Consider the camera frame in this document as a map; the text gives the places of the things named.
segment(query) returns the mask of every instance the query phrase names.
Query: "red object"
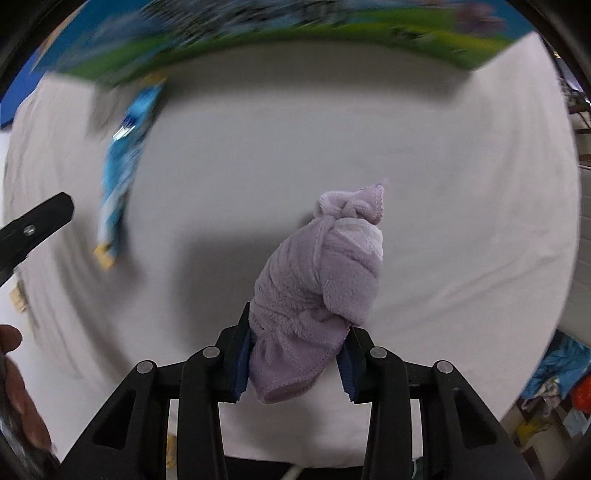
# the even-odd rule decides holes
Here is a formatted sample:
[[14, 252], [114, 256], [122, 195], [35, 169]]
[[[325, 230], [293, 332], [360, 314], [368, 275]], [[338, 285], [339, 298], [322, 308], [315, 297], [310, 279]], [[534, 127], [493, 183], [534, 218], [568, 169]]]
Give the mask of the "red object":
[[591, 415], [591, 375], [587, 375], [570, 391], [573, 407]]

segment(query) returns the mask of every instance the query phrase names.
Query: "purple towel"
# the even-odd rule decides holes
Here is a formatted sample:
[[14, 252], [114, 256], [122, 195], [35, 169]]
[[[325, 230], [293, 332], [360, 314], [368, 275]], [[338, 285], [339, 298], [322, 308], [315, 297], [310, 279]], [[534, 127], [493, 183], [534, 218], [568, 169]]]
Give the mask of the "purple towel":
[[250, 378], [263, 403], [304, 394], [362, 326], [378, 294], [384, 187], [320, 196], [308, 225], [273, 252], [255, 283]]

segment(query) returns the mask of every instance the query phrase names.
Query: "white cable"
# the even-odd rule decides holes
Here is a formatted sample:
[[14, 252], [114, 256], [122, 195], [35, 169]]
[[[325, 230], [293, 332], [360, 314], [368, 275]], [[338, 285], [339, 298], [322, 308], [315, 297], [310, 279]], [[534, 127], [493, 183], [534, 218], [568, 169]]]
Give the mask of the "white cable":
[[287, 469], [287, 472], [283, 474], [281, 480], [296, 480], [304, 469], [297, 465], [292, 465]]

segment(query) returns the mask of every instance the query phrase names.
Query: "metal screw head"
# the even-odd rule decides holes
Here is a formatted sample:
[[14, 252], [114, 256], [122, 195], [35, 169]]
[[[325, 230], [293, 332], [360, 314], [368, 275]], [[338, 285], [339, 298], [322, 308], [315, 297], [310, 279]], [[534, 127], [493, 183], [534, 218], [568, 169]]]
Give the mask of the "metal screw head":
[[375, 346], [369, 351], [369, 354], [374, 358], [386, 358], [388, 351], [380, 346]]
[[150, 372], [153, 369], [153, 364], [152, 362], [148, 362], [147, 360], [144, 360], [143, 362], [138, 363], [138, 366], [135, 367], [135, 369], [138, 371], [138, 373], [141, 374], [146, 374], [148, 372]]
[[220, 349], [216, 346], [208, 346], [202, 353], [205, 358], [216, 358], [220, 354]]
[[453, 365], [447, 360], [442, 360], [441, 362], [437, 362], [437, 369], [442, 374], [450, 374], [453, 372]]
[[35, 225], [27, 225], [22, 232], [25, 234], [25, 236], [31, 236], [32, 234], [35, 233]]

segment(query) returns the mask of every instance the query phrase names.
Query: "blue gripper pad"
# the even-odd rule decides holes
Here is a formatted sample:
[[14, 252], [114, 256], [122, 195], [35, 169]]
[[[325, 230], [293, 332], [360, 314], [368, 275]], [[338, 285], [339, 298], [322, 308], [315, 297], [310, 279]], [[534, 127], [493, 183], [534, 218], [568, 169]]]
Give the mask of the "blue gripper pad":
[[336, 363], [339, 366], [340, 380], [343, 383], [343, 390], [349, 395], [349, 399], [354, 401], [355, 398], [357, 398], [359, 391], [355, 383], [353, 358], [346, 342], [336, 356]]
[[251, 328], [244, 334], [242, 345], [236, 357], [236, 369], [234, 374], [234, 386], [232, 392], [237, 400], [246, 391], [248, 385], [248, 363], [251, 357], [252, 340]]

